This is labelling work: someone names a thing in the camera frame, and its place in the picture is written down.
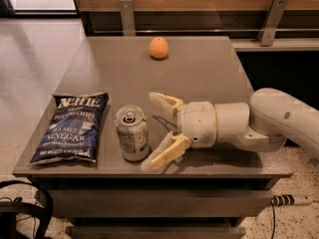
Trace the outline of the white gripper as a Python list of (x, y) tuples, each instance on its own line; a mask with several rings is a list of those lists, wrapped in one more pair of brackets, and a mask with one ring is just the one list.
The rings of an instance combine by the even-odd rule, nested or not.
[(212, 147), (216, 143), (217, 121), (213, 104), (192, 102), (184, 105), (181, 99), (156, 92), (149, 93), (149, 97), (168, 118), (177, 114), (177, 131), (180, 134), (169, 132), (142, 162), (142, 172), (161, 171), (182, 157), (190, 147)]

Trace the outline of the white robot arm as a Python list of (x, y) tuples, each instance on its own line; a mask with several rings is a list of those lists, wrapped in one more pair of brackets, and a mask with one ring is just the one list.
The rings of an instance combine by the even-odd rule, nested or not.
[(186, 104), (160, 93), (151, 93), (150, 100), (176, 120), (177, 132), (169, 132), (143, 161), (143, 171), (161, 169), (191, 147), (207, 148), (217, 143), (246, 151), (271, 152), (291, 140), (319, 157), (319, 111), (282, 91), (260, 89), (247, 104)]

